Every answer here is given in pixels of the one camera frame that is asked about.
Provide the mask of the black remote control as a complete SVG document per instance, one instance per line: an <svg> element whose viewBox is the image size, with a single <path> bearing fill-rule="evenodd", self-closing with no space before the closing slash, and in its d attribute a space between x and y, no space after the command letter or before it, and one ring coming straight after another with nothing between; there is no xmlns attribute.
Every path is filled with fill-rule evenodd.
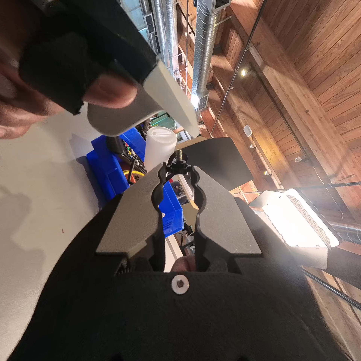
<svg viewBox="0 0 361 361"><path fill-rule="evenodd" d="M133 170L141 172L142 174L147 173L144 162L125 140L120 137L106 137L105 141L109 151L121 161L129 166L133 165Z"/></svg>

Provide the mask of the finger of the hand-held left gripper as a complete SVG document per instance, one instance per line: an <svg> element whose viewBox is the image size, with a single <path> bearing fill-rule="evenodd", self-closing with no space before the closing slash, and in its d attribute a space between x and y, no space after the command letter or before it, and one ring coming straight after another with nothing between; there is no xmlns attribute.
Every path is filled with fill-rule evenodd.
<svg viewBox="0 0 361 361"><path fill-rule="evenodd" d="M87 119L99 133L115 137L165 111L192 137L199 135L196 111L191 101L162 61L137 86L134 101L120 109L105 108L88 103Z"/></svg>

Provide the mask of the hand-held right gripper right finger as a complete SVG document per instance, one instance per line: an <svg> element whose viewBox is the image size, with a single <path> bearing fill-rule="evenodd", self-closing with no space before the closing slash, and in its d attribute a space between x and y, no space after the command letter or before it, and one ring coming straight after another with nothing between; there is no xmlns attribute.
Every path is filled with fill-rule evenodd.
<svg viewBox="0 0 361 361"><path fill-rule="evenodd" d="M262 256L235 197L197 166L192 167L192 185L198 207L196 270L205 272L211 265L219 265L228 271L235 258Z"/></svg>

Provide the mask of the large blue plastic bin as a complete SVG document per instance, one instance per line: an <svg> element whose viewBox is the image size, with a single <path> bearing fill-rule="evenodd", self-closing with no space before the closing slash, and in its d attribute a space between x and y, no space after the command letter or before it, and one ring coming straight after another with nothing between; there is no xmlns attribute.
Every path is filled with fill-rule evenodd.
<svg viewBox="0 0 361 361"><path fill-rule="evenodd" d="M136 128L121 134L120 138L144 160L146 141ZM104 135L92 140L91 144L93 151L89 152L86 157L104 196L109 201L129 188L127 176L124 175L118 157L107 148ZM183 229L183 209L169 182L164 185L163 193L164 198L159 209L165 214L162 218L163 229L165 237L169 237Z"/></svg>

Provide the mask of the white plastic bottle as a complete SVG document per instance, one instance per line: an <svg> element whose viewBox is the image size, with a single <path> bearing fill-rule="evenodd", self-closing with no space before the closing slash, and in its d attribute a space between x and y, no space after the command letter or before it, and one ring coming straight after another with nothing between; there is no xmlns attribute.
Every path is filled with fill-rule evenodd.
<svg viewBox="0 0 361 361"><path fill-rule="evenodd" d="M147 132L144 165L147 172L155 166L167 163L174 153L177 135L165 127L152 127Z"/></svg>

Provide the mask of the black knob with screw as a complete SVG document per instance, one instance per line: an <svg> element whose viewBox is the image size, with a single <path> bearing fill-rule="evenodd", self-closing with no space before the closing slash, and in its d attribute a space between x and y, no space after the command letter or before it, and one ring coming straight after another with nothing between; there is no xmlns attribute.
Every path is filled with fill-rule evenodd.
<svg viewBox="0 0 361 361"><path fill-rule="evenodd" d="M175 175L185 175L192 172L192 166L187 163L188 157L183 153L183 149L178 149L174 153L174 158L166 166L166 182L170 181Z"/></svg>

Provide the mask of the dark panel with wooden edge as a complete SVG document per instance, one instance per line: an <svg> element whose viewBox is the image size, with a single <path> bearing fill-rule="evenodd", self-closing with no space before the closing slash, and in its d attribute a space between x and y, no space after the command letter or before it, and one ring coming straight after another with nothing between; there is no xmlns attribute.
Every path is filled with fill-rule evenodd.
<svg viewBox="0 0 361 361"><path fill-rule="evenodd" d="M179 149L182 150L183 159L187 164L199 167L228 191L254 179L235 143L229 137L197 137L178 143L175 151Z"/></svg>

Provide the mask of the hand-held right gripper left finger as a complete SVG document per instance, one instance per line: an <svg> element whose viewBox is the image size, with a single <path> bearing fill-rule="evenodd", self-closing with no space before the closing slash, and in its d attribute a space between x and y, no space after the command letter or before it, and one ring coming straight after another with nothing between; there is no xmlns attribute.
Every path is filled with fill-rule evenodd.
<svg viewBox="0 0 361 361"><path fill-rule="evenodd" d="M161 163L122 194L97 255L121 256L129 262L144 257L154 271L164 271L165 235L159 205L165 180L166 163Z"/></svg>

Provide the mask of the metal air duct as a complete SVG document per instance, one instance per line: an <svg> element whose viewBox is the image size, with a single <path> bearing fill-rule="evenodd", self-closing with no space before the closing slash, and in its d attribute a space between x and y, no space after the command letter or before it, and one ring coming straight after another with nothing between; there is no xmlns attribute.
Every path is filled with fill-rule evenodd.
<svg viewBox="0 0 361 361"><path fill-rule="evenodd" d="M197 115L206 108L209 92L206 89L211 57L216 38L219 13L231 4L231 0L197 1L195 45L191 103Z"/></svg>
<svg viewBox="0 0 361 361"><path fill-rule="evenodd" d="M177 80L180 76L177 38L177 1L140 0L148 42Z"/></svg>

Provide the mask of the black metal stand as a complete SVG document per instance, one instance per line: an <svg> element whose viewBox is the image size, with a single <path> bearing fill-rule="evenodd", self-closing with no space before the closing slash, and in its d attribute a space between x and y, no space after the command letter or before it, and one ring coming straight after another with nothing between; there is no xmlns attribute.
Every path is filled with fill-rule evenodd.
<svg viewBox="0 0 361 361"><path fill-rule="evenodd" d="M309 271L302 269L302 272L309 277L310 279L312 279L313 281L317 282L319 285L322 285L323 287L325 287L327 290L331 291L332 293L334 293L336 296L338 296L339 298L343 299L344 301L346 301L348 304L350 304L351 306L355 307L358 310L361 310L361 303L359 303L358 301L356 301L355 299L351 298L350 296L348 296L347 294L345 294L344 292L338 290L337 288L331 286L330 284L324 282L323 280L321 280L319 277L313 275L312 273L310 273Z"/></svg>

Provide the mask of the person's left hand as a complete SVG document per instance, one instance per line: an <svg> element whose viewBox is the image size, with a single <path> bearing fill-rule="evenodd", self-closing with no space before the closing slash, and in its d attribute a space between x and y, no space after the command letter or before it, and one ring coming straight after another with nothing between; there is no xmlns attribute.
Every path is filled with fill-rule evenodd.
<svg viewBox="0 0 361 361"><path fill-rule="evenodd" d="M0 136L15 139L64 109L29 87L18 73L23 49L39 28L40 9L22 0L1 0L0 9ZM93 82L83 101L120 109L130 105L136 95L137 87L130 79L107 73Z"/></svg>

